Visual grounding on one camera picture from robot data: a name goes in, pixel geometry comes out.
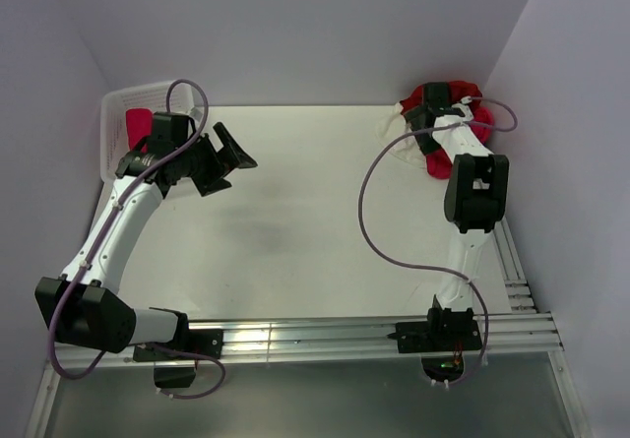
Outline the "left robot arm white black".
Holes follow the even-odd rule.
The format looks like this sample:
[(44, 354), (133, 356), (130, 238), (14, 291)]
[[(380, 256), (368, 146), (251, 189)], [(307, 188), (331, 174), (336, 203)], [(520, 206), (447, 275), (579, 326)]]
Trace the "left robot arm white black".
[(118, 164), (108, 209), (94, 225), (78, 255), (56, 278), (42, 278), (35, 299), (55, 344), (120, 352), (132, 344), (156, 343), (169, 358), (188, 353), (192, 335), (187, 316), (167, 309), (139, 309), (117, 295), (130, 255), (152, 214), (181, 180), (201, 196), (229, 188), (234, 169), (254, 168), (254, 158), (222, 123), (208, 136), (193, 138), (185, 114), (148, 115), (151, 128)]

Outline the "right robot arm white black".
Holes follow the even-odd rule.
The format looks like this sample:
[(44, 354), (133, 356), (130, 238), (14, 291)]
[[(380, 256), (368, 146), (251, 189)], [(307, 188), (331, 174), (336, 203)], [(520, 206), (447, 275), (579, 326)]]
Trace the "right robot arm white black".
[[(426, 325), (428, 342), (450, 347), (473, 329), (473, 288), (482, 246), (503, 219), (509, 161), (489, 150), (471, 128), (473, 99), (452, 97), (445, 82), (422, 86), (420, 104), (405, 113), (424, 156), (442, 150), (451, 162), (444, 215), (454, 229), (445, 274), (430, 310), (437, 318)], [(426, 134), (418, 134), (426, 129)]]

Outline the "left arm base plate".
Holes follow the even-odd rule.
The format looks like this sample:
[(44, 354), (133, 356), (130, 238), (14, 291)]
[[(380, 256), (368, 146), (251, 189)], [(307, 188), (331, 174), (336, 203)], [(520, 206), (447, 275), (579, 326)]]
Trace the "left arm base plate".
[(188, 389), (197, 377), (202, 356), (219, 360), (223, 346), (223, 329), (191, 330), (185, 339), (157, 346), (136, 345), (132, 360), (154, 364), (154, 383), (158, 388)]

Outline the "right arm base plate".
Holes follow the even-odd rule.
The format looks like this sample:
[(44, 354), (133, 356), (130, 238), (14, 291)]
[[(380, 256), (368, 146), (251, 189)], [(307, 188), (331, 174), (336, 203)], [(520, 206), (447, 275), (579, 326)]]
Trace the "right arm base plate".
[(481, 350), (482, 340), (475, 320), (463, 324), (445, 321), (400, 322), (387, 335), (399, 353), (433, 353)]

